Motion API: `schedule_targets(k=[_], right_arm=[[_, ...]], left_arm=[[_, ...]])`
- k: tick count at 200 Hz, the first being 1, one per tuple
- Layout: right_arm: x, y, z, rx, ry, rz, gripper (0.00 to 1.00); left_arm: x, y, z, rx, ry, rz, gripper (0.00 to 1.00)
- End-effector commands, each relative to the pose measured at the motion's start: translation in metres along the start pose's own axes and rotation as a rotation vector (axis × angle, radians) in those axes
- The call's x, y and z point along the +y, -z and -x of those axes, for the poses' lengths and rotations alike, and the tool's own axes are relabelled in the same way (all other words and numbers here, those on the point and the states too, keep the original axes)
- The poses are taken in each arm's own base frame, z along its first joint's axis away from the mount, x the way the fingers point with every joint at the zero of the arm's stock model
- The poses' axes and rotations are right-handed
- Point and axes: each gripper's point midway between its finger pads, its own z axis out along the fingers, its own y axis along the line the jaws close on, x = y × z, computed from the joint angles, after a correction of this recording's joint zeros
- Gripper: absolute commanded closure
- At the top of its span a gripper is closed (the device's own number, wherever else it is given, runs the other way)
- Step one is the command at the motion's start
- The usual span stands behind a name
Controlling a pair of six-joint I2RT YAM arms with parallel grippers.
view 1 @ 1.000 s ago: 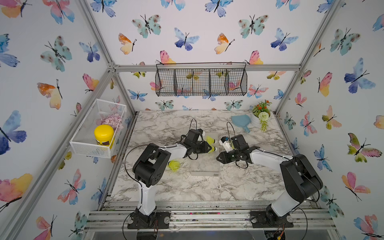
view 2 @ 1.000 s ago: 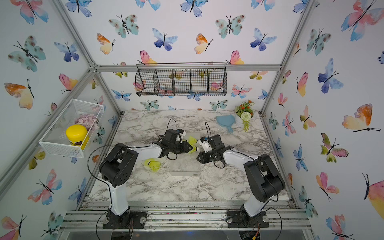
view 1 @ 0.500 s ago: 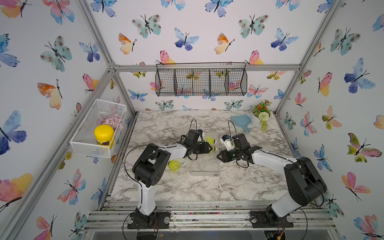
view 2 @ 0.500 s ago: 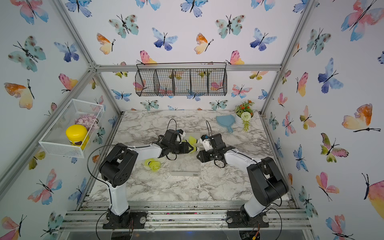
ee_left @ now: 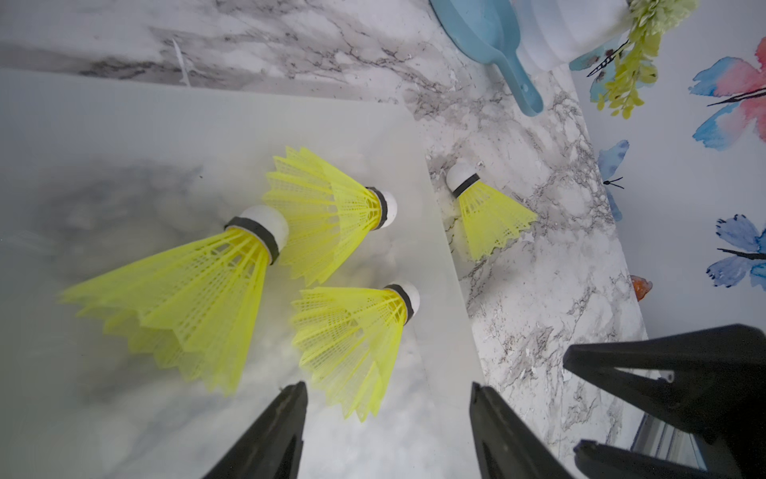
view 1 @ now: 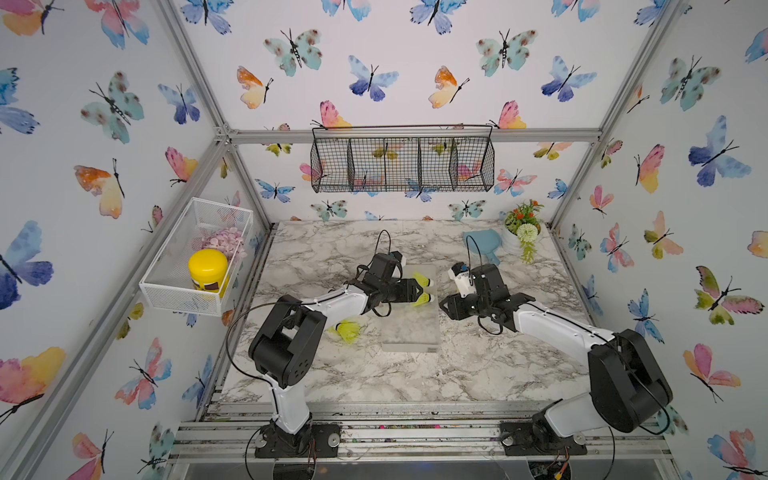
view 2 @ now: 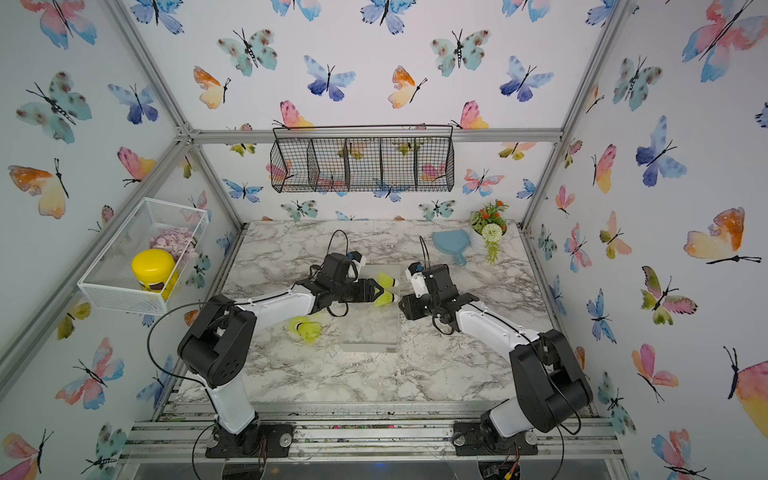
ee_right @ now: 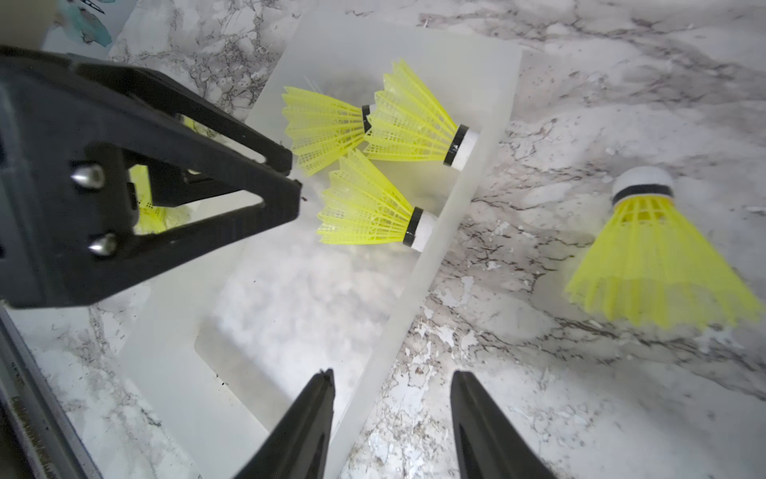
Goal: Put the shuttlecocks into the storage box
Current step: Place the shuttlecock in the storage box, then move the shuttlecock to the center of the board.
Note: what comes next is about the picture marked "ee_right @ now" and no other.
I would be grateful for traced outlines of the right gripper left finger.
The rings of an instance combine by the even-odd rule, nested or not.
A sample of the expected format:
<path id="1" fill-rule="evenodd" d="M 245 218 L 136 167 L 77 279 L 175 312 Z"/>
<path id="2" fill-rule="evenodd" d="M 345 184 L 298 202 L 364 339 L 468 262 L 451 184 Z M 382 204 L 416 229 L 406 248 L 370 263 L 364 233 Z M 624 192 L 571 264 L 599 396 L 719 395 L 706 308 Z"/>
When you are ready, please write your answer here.
<path id="1" fill-rule="evenodd" d="M 335 397 L 334 374 L 311 377 L 274 431 L 235 479 L 324 476 Z"/>

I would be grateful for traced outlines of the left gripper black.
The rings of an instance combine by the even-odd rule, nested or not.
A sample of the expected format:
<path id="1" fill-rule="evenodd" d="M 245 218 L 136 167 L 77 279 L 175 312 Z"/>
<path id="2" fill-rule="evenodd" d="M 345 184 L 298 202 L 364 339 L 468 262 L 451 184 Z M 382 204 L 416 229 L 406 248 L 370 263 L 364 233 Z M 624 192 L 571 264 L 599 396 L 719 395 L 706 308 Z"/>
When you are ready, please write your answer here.
<path id="1" fill-rule="evenodd" d="M 117 144 L 126 102 L 228 139 L 257 163 L 203 143 L 140 154 Z M 245 191 L 258 204 L 136 235 L 129 169 L 150 170 L 156 203 Z M 143 67 L 1 50 L 1 296 L 12 307 L 91 305 L 211 251 L 295 220 L 289 149 L 168 75 Z"/>

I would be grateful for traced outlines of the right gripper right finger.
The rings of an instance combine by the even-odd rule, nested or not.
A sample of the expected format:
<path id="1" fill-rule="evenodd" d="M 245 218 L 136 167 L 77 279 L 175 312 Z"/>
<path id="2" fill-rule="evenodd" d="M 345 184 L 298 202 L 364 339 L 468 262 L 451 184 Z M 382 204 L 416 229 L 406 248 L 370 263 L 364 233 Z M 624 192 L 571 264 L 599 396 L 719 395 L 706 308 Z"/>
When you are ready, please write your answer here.
<path id="1" fill-rule="evenodd" d="M 476 375 L 456 371 L 450 400 L 462 478 L 555 479 Z"/>

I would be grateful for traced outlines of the yellow shuttlecock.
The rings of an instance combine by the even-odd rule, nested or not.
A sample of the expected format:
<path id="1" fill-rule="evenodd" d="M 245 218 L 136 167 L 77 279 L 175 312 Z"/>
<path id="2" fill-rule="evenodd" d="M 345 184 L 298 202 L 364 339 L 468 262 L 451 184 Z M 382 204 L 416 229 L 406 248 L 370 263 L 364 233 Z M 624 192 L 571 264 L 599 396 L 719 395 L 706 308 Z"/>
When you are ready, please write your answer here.
<path id="1" fill-rule="evenodd" d="M 466 168 L 479 134 L 457 124 L 404 60 L 393 63 L 374 99 L 364 149 L 369 159 L 436 162 L 457 171 Z"/>
<path id="2" fill-rule="evenodd" d="M 353 106 L 320 93 L 285 87 L 281 95 L 285 134 L 305 175 L 313 176 L 355 150 L 371 129 L 376 105 Z"/>
<path id="3" fill-rule="evenodd" d="M 705 329 L 760 321 L 765 307 L 674 201 L 673 179 L 650 166 L 612 185 L 612 215 L 565 287 L 607 321 Z"/>
<path id="4" fill-rule="evenodd" d="M 322 199 L 317 235 L 325 245 L 402 243 L 422 253 L 438 221 L 413 206 L 359 150 L 339 160 Z"/>
<path id="5" fill-rule="evenodd" d="M 134 227 L 137 235 L 160 234 L 189 223 L 191 210 L 188 207 L 164 208 L 154 205 L 146 166 L 135 165 L 129 169 L 129 174 L 138 201 L 139 217 Z"/>

